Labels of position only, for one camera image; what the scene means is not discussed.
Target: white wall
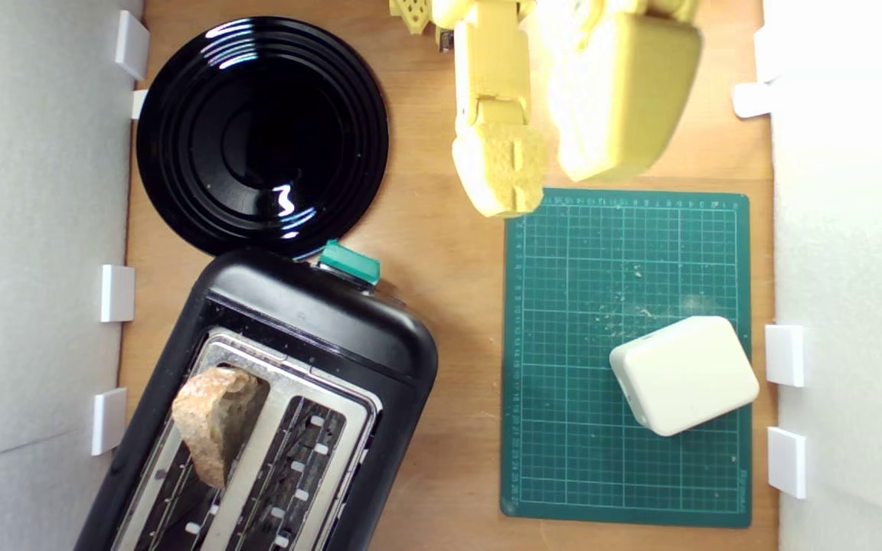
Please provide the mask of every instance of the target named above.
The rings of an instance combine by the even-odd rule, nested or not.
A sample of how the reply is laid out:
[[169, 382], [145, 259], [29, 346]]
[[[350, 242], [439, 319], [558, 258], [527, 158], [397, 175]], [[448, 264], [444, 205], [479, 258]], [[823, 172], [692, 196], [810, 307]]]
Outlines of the white wall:
[[125, 258], [132, 78], [122, 7], [0, 0], [0, 549], [73, 545], [109, 457], [91, 397], [116, 384], [101, 265]]
[[766, 0], [766, 22], [791, 52], [771, 87], [776, 310], [808, 362], [778, 393], [808, 439], [781, 549], [882, 549], [882, 3]]

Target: white clip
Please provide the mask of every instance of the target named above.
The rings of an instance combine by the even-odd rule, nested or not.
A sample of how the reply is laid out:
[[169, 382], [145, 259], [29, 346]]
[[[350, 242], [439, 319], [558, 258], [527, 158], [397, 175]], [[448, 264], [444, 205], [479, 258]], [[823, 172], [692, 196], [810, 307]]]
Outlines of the white clip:
[[118, 43], [115, 46], [115, 63], [134, 80], [144, 80], [148, 69], [148, 29], [136, 20], [130, 11], [122, 10], [118, 18]]
[[134, 268], [105, 264], [101, 268], [101, 321], [134, 320]]
[[141, 116], [141, 107], [145, 104], [145, 98], [148, 96], [148, 90], [136, 90], [132, 95], [132, 120], [137, 121]]
[[771, 87], [764, 83], [734, 85], [734, 112], [741, 119], [767, 115], [771, 112]]
[[94, 395], [91, 455], [101, 455], [122, 441], [122, 437], [125, 436], [127, 403], [129, 403], [129, 391], [126, 388], [115, 388]]
[[805, 499], [805, 436], [767, 428], [767, 484]]
[[788, 386], [805, 386], [805, 339], [801, 325], [766, 325], [764, 358], [767, 380]]

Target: slice of bread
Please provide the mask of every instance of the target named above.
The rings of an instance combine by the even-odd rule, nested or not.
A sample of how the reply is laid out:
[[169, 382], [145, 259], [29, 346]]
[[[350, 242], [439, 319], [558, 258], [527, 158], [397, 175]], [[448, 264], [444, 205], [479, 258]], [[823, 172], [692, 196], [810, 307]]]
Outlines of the slice of bread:
[[230, 466], [254, 429], [266, 395], [266, 383], [232, 367], [210, 367], [179, 390], [172, 421], [201, 481], [215, 488], [227, 485]]

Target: grid lines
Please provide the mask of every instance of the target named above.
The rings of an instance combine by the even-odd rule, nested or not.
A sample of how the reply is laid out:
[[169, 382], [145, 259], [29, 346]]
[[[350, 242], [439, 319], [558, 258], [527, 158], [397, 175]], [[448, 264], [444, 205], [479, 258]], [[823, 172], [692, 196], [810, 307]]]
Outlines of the grid lines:
[[748, 249], [741, 195], [547, 189], [507, 223], [505, 513], [750, 523], [750, 408], [664, 439], [608, 361], [693, 315], [728, 318], [750, 352]]

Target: white bracket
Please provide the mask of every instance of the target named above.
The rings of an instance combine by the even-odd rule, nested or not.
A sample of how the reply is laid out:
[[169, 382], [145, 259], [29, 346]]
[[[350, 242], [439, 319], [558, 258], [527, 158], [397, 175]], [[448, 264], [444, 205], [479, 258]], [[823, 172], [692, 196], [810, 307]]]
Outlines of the white bracket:
[[801, 325], [766, 325], [764, 357], [767, 380], [788, 386], [805, 386], [805, 336]]
[[148, 96], [148, 88], [146, 90], [136, 90], [132, 97], [132, 120], [137, 121], [141, 116], [141, 106], [145, 104], [145, 98]]
[[767, 484], [805, 499], [805, 436], [767, 428]]
[[134, 320], [134, 268], [101, 266], [101, 321]]
[[771, 112], [770, 83], [780, 77], [787, 64], [788, 51], [785, 36], [774, 25], [765, 24], [753, 34], [753, 59], [757, 73], [756, 83], [734, 85], [731, 97], [734, 112], [741, 119], [767, 115]]
[[127, 415], [126, 388], [115, 388], [94, 395], [94, 426], [90, 440], [90, 454], [101, 455], [113, 449], [125, 436]]
[[148, 69], [148, 29], [130, 11], [122, 10], [118, 18], [118, 44], [115, 63], [134, 80], [144, 80]]

